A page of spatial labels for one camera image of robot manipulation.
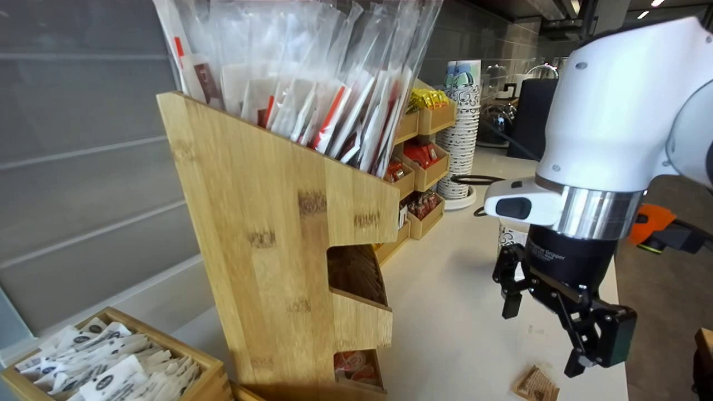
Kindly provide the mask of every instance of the shelf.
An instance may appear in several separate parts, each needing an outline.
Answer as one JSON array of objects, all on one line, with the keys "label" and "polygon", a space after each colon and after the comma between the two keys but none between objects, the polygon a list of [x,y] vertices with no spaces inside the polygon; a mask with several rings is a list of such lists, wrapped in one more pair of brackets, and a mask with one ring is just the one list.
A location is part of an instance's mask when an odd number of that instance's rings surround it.
[{"label": "shelf", "polygon": [[389,345],[392,316],[331,287],[327,250],[396,240],[399,189],[185,95],[159,106],[239,383],[335,388],[335,352]]},{"label": "shelf", "polygon": [[424,169],[419,162],[409,161],[409,164],[416,172],[416,192],[429,192],[430,186],[435,186],[439,180],[444,180],[451,172],[449,168],[449,151],[439,144],[435,144],[439,161],[432,162],[429,169]]},{"label": "shelf", "polygon": [[419,133],[421,136],[435,136],[449,126],[452,126],[456,120],[455,113],[455,102],[441,102],[429,109],[421,109],[421,124],[419,124]]},{"label": "shelf", "polygon": [[441,221],[446,208],[444,208],[444,198],[439,195],[439,205],[421,221],[415,214],[409,214],[411,221],[411,233],[415,240],[424,239],[435,225],[438,221]]}]

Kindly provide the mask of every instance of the wooden organizer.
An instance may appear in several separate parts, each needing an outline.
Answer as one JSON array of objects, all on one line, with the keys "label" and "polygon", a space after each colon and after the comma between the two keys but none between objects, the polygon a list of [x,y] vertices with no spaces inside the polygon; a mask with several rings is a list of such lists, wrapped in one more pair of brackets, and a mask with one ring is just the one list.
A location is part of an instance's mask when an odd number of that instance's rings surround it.
[{"label": "wooden organizer", "polygon": [[439,195],[439,205],[421,221],[415,214],[409,214],[409,223],[411,223],[411,237],[412,239],[424,239],[435,225],[438,221],[444,218],[446,212],[446,201]]},{"label": "wooden organizer", "polygon": [[451,172],[451,156],[444,147],[435,144],[439,161],[424,169],[419,162],[409,161],[409,168],[416,172],[416,192],[429,192]]},{"label": "wooden organizer", "polygon": [[344,391],[335,355],[389,345],[392,316],[332,289],[325,254],[395,240],[399,189],[185,95],[159,106],[241,386]]},{"label": "wooden organizer", "polygon": [[452,100],[421,109],[421,124],[419,124],[421,136],[435,136],[452,124],[455,124],[455,102]]},{"label": "wooden organizer", "polygon": [[[185,390],[180,396],[184,401],[199,401],[199,399],[213,399],[213,401],[233,401],[235,388],[228,381],[228,374],[223,369],[223,362],[209,355],[204,355],[118,309],[106,309],[97,313],[101,320],[112,322],[118,320],[127,325],[137,335],[145,335],[151,344],[171,349],[174,356],[190,356],[200,368],[199,379]],[[30,379],[24,379],[15,368],[2,369],[2,379],[13,390],[18,399],[33,399],[33,401],[52,401],[50,395],[39,390]]]},{"label": "wooden organizer", "polygon": [[415,172],[412,162],[403,162],[403,159],[401,159],[401,164],[403,164],[405,173],[396,182],[390,182],[390,184],[399,186],[399,201],[403,201],[405,195],[411,195],[416,189],[416,172]]},{"label": "wooden organizer", "polygon": [[379,263],[386,263],[412,233],[411,233],[411,218],[403,221],[403,228],[399,229],[399,239],[395,242],[376,242],[374,254]]}]

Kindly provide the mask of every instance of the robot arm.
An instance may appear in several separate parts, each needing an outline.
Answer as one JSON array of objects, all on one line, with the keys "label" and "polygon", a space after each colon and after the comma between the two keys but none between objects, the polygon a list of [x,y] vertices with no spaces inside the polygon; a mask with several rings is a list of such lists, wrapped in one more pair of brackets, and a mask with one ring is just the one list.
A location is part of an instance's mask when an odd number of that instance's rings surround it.
[{"label": "robot arm", "polygon": [[626,358],[636,311],[604,302],[600,282],[655,175],[713,186],[712,113],[713,36],[696,17],[610,34],[568,57],[537,175],[491,184],[485,214],[530,223],[494,267],[503,316],[524,289],[552,309],[573,344],[567,374]]}]

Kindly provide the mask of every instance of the table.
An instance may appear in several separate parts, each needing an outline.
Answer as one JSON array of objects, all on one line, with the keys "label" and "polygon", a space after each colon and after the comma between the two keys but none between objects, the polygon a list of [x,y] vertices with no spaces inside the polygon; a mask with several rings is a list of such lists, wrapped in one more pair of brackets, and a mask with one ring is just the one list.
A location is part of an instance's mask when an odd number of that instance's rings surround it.
[{"label": "table", "polygon": [[[536,162],[478,151],[478,173],[532,175]],[[520,316],[501,318],[500,284],[491,274],[500,251],[497,218],[473,210],[449,212],[421,240],[405,242],[386,264],[383,281],[395,309],[395,340],[382,352],[382,369],[395,401],[506,401],[512,381],[537,362],[562,401],[625,401],[626,369],[591,368],[562,374],[570,340],[556,313],[524,297]],[[601,299],[617,300],[610,264]]]}]

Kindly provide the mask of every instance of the wall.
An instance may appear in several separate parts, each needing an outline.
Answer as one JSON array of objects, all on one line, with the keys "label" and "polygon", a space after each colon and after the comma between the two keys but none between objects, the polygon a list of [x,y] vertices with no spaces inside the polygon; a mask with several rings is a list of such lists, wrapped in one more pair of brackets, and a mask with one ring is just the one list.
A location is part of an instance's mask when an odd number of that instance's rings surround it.
[{"label": "wall", "polygon": [[501,57],[509,19],[468,0],[446,0],[432,32],[419,77],[432,86],[446,83],[449,59],[482,57],[483,66]]},{"label": "wall", "polygon": [[190,256],[149,0],[0,0],[0,284],[33,331]]}]

